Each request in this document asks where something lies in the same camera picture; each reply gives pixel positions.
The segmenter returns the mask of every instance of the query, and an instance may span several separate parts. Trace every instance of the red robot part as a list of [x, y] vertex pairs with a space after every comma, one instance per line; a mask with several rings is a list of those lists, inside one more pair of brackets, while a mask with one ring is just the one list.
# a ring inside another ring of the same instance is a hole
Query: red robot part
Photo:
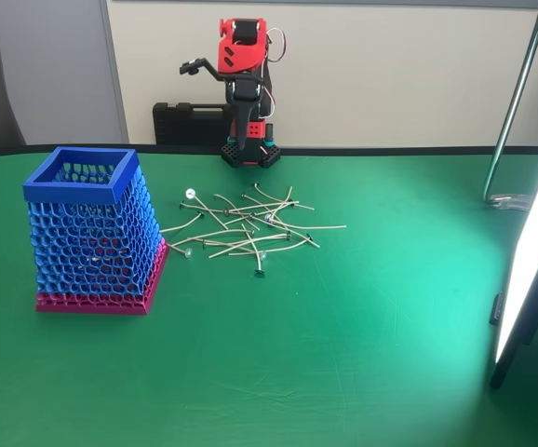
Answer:
[[234, 74], [253, 70], [259, 67], [265, 59], [267, 48], [267, 22], [257, 19], [258, 29], [254, 42], [238, 40], [238, 31], [235, 29], [235, 21], [230, 19], [220, 21], [220, 53], [218, 60], [218, 72], [221, 74]]
[[[235, 138], [235, 121], [232, 121], [230, 136]], [[247, 138], [265, 138], [265, 120], [249, 122]]]

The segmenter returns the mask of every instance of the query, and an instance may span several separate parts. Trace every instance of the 3d printed container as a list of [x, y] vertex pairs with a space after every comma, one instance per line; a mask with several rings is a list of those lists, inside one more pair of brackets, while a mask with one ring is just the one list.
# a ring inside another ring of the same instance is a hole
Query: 3d printed container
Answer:
[[134, 150], [58, 147], [23, 194], [37, 311], [148, 313], [168, 246]]

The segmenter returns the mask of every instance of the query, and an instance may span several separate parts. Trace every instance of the pink base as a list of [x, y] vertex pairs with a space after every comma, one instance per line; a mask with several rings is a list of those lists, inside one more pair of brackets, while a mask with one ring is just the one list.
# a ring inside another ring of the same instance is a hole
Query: pink base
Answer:
[[37, 293], [37, 312], [65, 312], [79, 314], [147, 315], [154, 300], [161, 272], [168, 258], [169, 247], [162, 238], [154, 267], [145, 284], [143, 295]]

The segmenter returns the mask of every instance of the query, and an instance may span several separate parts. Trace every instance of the white wall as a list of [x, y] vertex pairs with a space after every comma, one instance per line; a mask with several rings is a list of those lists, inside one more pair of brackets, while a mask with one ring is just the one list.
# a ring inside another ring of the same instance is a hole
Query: white wall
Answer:
[[[216, 63], [220, 18], [282, 28], [288, 54], [271, 70], [284, 146], [495, 144], [536, 15], [113, 0], [108, 8], [131, 142], [155, 141], [155, 102], [222, 102], [207, 73], [178, 73], [196, 57]], [[538, 54], [509, 144], [538, 145]]]

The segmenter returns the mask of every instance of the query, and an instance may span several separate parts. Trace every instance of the blue mesh basket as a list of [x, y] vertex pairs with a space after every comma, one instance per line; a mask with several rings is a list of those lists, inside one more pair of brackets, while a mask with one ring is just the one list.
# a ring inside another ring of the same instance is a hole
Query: blue mesh basket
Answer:
[[134, 150], [59, 147], [23, 194], [38, 293], [144, 294], [162, 237]]

